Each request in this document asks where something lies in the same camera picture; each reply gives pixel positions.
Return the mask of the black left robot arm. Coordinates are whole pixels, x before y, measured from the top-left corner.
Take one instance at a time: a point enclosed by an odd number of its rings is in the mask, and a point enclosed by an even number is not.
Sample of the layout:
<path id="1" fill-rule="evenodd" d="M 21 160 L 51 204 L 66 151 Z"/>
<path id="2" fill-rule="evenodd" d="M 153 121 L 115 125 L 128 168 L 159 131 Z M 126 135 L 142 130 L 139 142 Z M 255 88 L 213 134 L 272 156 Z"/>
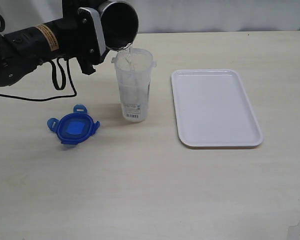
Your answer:
<path id="1" fill-rule="evenodd" d="M 77 59 L 81 71 L 91 75 L 106 54 L 102 25 L 102 0 L 64 0 L 59 19 L 3 34 L 6 23 L 0 14 L 0 87 L 11 86 L 39 65 L 50 63 L 56 90 L 65 88 L 65 71 L 60 59 Z M 61 69 L 62 84 L 57 82 Z"/>

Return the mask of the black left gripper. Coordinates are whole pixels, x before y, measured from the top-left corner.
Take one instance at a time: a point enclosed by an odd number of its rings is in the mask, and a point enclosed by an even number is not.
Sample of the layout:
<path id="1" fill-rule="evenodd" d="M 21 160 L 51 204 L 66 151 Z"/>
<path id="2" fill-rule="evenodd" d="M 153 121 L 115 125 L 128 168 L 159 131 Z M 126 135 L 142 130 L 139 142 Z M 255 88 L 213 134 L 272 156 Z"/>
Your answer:
<path id="1" fill-rule="evenodd" d="M 105 53 L 101 57 L 94 57 L 88 53 L 88 49 L 84 47 L 82 35 L 79 29 L 78 9 L 80 7 L 90 7 L 98 11 L 98 6 L 103 0 L 63 0 L 62 15 L 67 23 L 70 39 L 74 42 L 72 52 L 77 58 L 81 72 L 85 75 L 91 75 L 95 72 L 93 65 L 101 64 L 108 53 L 107 47 Z"/>

